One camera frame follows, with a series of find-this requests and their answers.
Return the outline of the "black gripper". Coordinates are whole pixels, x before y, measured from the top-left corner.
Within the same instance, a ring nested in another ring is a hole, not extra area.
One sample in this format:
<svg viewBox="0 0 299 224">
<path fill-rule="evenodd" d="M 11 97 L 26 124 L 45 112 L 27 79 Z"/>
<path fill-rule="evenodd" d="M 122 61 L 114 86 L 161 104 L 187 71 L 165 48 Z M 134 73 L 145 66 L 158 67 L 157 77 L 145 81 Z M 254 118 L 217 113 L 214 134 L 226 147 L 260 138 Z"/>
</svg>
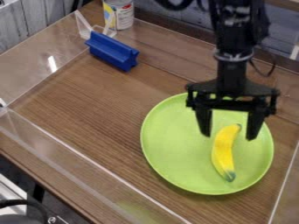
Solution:
<svg viewBox="0 0 299 224">
<path fill-rule="evenodd" d="M 206 137 L 211 135 L 214 109 L 249 112 L 249 141 L 258 137 L 266 116 L 277 112 L 280 90 L 248 77 L 248 64 L 261 74 L 253 59 L 239 62 L 219 61 L 218 77 L 186 86 L 186 105 L 195 111 L 201 133 Z"/>
</svg>

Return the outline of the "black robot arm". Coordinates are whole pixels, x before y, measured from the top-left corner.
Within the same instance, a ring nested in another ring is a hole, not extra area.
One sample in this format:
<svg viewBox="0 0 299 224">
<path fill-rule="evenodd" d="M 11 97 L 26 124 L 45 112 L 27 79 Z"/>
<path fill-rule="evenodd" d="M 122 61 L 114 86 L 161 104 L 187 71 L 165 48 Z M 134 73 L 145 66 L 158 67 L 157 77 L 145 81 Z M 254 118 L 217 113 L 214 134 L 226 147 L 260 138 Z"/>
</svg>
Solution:
<svg viewBox="0 0 299 224">
<path fill-rule="evenodd" d="M 248 77 L 254 48 L 269 35 L 265 0 L 209 0 L 206 9 L 217 38 L 218 77 L 186 85 L 186 106 L 197 114 L 201 133 L 211 134 L 213 111 L 248 113 L 248 140 L 258 137 L 266 117 L 277 112 L 280 90 Z"/>
</svg>

